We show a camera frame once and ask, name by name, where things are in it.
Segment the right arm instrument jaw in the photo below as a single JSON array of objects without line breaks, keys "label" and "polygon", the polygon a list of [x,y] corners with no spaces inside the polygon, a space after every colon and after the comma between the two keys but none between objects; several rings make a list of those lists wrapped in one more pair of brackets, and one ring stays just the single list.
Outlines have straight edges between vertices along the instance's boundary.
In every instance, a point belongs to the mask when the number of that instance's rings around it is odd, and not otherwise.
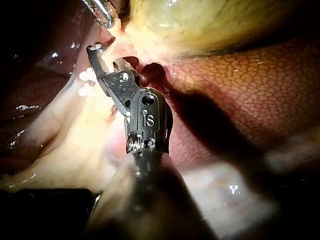
[{"label": "right arm instrument jaw", "polygon": [[106,75],[99,56],[101,48],[102,46],[99,42],[95,45],[88,45],[86,48],[88,60],[92,66],[92,69],[94,70],[97,79],[100,79],[101,77]]},{"label": "right arm instrument jaw", "polygon": [[123,57],[118,58],[113,62],[113,69],[115,73],[118,73],[121,71],[133,72],[132,65],[128,61],[126,61]]}]

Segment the left arm instrument jaw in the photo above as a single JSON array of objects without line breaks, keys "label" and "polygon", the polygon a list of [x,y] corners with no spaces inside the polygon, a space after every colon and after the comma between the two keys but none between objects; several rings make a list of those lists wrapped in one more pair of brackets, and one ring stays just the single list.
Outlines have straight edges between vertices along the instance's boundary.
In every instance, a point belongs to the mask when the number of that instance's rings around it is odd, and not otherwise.
[{"label": "left arm instrument jaw", "polygon": [[114,26],[118,15],[109,0],[82,0],[82,2],[101,27],[112,28]]}]

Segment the right arm instrument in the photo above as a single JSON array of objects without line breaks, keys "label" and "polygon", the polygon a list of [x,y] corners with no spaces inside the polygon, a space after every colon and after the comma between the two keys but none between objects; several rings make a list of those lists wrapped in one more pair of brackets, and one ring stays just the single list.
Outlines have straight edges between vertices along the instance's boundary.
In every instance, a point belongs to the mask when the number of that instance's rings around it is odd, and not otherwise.
[{"label": "right arm instrument", "polygon": [[126,152],[156,149],[168,154],[172,111],[158,90],[140,87],[139,80],[133,70],[99,76],[101,88],[124,116]]}]

